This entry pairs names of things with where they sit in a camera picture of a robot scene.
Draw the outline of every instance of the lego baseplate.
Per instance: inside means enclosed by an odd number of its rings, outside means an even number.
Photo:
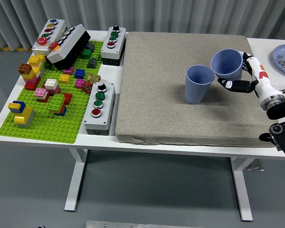
[[[103,42],[90,42],[95,45],[91,58],[95,57],[99,60],[97,61],[97,67],[95,69],[87,68],[86,65],[89,59],[81,59],[81,57],[78,57],[73,64],[75,69],[85,70],[85,80],[87,80],[89,73],[97,75],[101,65],[101,59],[99,58],[101,58],[100,50]],[[54,66],[46,69],[37,88],[41,88],[48,78],[57,79],[58,81],[61,74],[63,74],[63,71],[57,70]],[[10,112],[0,128],[0,135],[59,143],[74,143],[90,97],[81,89],[74,87],[75,81],[76,78],[73,75],[69,84],[59,83],[62,93],[71,93],[73,95],[70,104],[66,105],[67,112],[65,116],[56,116],[48,111],[52,97],[49,98],[47,103],[41,103],[34,97],[34,91],[23,88],[17,101],[23,101],[26,105],[32,107],[36,113],[35,117],[28,128],[19,128],[14,123],[14,115]]]

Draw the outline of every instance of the gray cushion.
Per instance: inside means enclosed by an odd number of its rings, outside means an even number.
[[[233,93],[217,77],[199,104],[184,99],[188,67],[210,67],[219,50],[252,54],[244,36],[130,32],[123,64],[116,137],[140,144],[272,147],[258,139],[274,121],[254,92]],[[242,80],[251,80],[243,71]]]

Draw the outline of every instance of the ribbed cup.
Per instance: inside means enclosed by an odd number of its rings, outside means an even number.
[[[190,104],[201,102],[214,80],[213,71],[203,65],[193,65],[187,69],[185,100]]]
[[[223,49],[211,59],[211,69],[219,78],[228,81],[241,80],[243,57],[235,49]]]

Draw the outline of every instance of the button box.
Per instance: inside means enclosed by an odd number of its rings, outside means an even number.
[[[83,118],[85,129],[88,134],[109,135],[114,103],[114,84],[94,82]]]

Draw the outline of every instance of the red lego brick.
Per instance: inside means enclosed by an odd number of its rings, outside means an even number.
[[[36,82],[35,82],[34,84],[28,84],[28,83],[26,83],[25,86],[24,86],[24,88],[25,88],[26,90],[35,91],[35,89],[37,88],[37,86],[38,86],[40,80],[41,80],[41,78],[38,77],[37,80],[36,80]]]
[[[72,94],[62,93],[65,96],[65,105],[69,105],[72,99]]]
[[[65,110],[65,108],[66,108],[66,103],[63,103],[63,105],[62,105],[62,107],[61,107],[59,113],[63,113],[64,110]]]
[[[32,66],[27,63],[26,64],[21,63],[21,65],[18,68],[19,73],[23,75],[29,75],[32,70],[33,70]]]
[[[46,103],[48,102],[48,98],[49,98],[49,94],[47,94],[46,98],[45,99],[36,99],[38,102],[43,102],[43,103]]]

